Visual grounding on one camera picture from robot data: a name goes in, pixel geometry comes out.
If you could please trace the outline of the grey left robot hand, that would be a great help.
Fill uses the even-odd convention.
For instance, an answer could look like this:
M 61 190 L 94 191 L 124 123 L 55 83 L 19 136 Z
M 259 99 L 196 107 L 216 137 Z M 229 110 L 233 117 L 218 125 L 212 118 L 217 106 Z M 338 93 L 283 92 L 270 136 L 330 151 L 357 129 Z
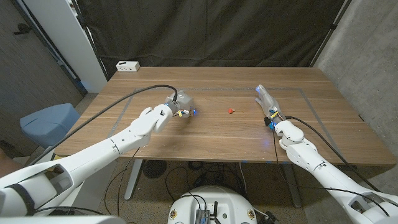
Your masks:
M 170 107 L 173 116 L 188 118 L 195 114 L 195 105 L 191 96 L 183 90 L 177 92 L 176 100 L 174 100 L 174 96 L 175 94 L 173 93 L 165 99 L 165 104 Z

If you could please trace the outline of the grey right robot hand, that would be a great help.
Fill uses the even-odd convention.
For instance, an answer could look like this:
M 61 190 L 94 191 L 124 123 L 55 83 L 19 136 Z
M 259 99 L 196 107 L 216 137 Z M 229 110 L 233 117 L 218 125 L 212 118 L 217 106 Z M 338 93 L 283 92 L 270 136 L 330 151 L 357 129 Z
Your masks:
M 258 97 L 255 101 L 261 106 L 266 118 L 275 122 L 275 124 L 285 120 L 285 116 L 282 114 L 277 100 L 275 100 L 262 85 L 258 85 L 256 91 Z

